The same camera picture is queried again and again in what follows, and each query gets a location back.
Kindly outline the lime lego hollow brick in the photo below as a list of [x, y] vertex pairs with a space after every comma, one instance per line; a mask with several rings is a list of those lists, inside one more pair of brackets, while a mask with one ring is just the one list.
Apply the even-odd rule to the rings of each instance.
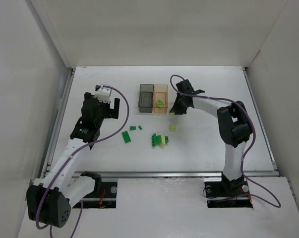
[[156, 105], [159, 107], [159, 108], [164, 108], [165, 107], [165, 104], [162, 100], [157, 100], [156, 101]]

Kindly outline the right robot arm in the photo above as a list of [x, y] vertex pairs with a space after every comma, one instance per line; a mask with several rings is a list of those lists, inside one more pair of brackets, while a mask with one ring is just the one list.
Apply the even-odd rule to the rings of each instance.
[[243, 178], [242, 162], [246, 143], [254, 133], [254, 125], [241, 101], [205, 96], [205, 91], [194, 90], [189, 80], [178, 76], [181, 81], [171, 87], [177, 96], [170, 113], [185, 115], [188, 108], [202, 110], [218, 121], [219, 134], [225, 144], [225, 165], [222, 179], [238, 182]]

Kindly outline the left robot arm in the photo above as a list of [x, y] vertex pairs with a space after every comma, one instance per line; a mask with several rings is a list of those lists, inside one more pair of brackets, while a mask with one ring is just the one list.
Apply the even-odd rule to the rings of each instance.
[[81, 117], [74, 126], [68, 144], [58, 162], [38, 185], [31, 185], [26, 192], [28, 217], [37, 224], [63, 227], [75, 206], [84, 196], [100, 188], [100, 175], [83, 172], [71, 183], [79, 164], [100, 136], [105, 119], [118, 119], [120, 99], [111, 104], [111, 89], [101, 87], [94, 94], [84, 94]]

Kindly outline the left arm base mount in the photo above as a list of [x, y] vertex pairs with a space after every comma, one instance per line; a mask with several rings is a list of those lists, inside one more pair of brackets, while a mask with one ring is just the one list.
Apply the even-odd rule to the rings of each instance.
[[118, 182], [103, 179], [95, 172], [83, 172], [67, 188], [66, 198], [72, 208], [107, 209], [116, 208]]

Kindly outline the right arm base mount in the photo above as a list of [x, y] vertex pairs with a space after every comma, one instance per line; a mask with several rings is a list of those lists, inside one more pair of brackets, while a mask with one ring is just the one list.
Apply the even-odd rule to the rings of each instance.
[[247, 181], [230, 189], [223, 181], [205, 181], [203, 196], [207, 198], [208, 208], [253, 208]]

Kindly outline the lime lego square brick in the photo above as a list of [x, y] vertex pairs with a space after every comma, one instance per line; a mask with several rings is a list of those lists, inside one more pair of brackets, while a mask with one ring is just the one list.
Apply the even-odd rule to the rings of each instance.
[[171, 124], [170, 125], [170, 131], [171, 132], [176, 132], [177, 131], [178, 126], [176, 124]]

